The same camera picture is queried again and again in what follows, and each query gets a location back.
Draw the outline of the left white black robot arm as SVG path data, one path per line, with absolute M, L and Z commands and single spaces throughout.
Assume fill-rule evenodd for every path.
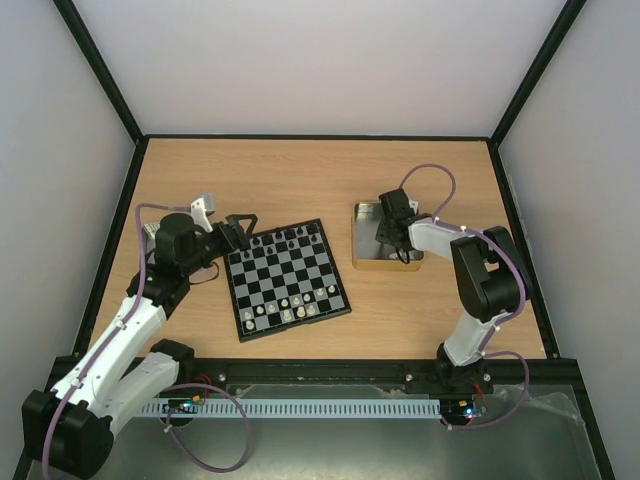
M 153 397 L 164 391 L 215 391 L 194 380 L 194 351 L 173 341 L 155 345 L 131 365 L 191 289 L 190 278 L 218 258 L 249 247 L 254 214 L 211 223 L 206 214 L 170 207 L 152 250 L 136 229 L 139 271 L 116 316 L 86 355 L 47 391 L 32 391 L 22 405 L 25 450 L 42 475 L 58 469 L 81 479 L 105 463 L 116 436 Z

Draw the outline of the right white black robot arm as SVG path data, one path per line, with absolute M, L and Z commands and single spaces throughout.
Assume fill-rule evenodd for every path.
M 530 275 L 503 226 L 479 230 L 418 214 L 402 188 L 381 194 L 379 200 L 378 242 L 393 247 L 404 263 L 412 251 L 452 262 L 463 311 L 453 333 L 438 347 L 436 379 L 443 389 L 458 391 L 477 372 L 493 334 L 524 310 Z

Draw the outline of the gold square tin tray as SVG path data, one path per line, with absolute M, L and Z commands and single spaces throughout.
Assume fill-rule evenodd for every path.
M 414 272 L 424 264 L 424 253 L 412 251 L 406 264 L 398 258 L 390 259 L 392 247 L 376 240 L 376 231 L 382 218 L 379 201 L 359 202 L 354 205 L 351 219 L 351 258 L 355 269 L 361 271 Z

